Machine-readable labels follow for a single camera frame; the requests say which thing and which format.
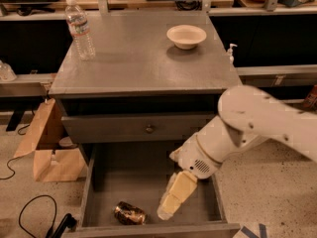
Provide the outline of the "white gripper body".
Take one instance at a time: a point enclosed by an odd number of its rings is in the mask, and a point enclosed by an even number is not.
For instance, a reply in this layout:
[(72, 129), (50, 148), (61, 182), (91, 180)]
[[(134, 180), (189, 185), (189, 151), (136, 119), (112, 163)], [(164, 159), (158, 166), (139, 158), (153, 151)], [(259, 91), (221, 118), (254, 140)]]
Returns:
[(220, 164), (203, 150), (196, 134), (179, 148), (177, 162), (181, 168), (191, 172), (198, 179), (208, 179), (220, 168)]

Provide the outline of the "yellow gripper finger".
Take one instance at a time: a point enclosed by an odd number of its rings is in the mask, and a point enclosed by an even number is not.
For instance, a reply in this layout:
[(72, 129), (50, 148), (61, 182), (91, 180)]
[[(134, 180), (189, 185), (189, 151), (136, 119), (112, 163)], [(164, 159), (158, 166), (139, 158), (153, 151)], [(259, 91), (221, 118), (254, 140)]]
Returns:
[(189, 171), (174, 173), (167, 183), (157, 214), (161, 220), (169, 220), (181, 204), (197, 188), (197, 177)]
[(174, 162), (178, 163), (178, 162), (179, 162), (179, 154), (180, 154), (180, 152), (181, 152), (181, 149), (180, 149), (180, 148), (178, 148), (178, 149), (172, 151), (172, 152), (169, 154), (169, 158), (170, 158), (171, 160), (173, 160)]

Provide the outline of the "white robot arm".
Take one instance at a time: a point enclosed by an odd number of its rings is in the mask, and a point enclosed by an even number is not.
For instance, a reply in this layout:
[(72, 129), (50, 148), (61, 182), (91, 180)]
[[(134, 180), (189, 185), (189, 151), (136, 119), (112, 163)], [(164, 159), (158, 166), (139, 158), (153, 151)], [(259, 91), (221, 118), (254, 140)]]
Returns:
[(232, 154), (274, 139), (317, 162), (317, 115), (293, 108), (249, 85), (227, 89), (219, 98), (218, 114), (169, 157), (181, 171), (171, 176), (158, 207), (169, 220), (197, 188)]

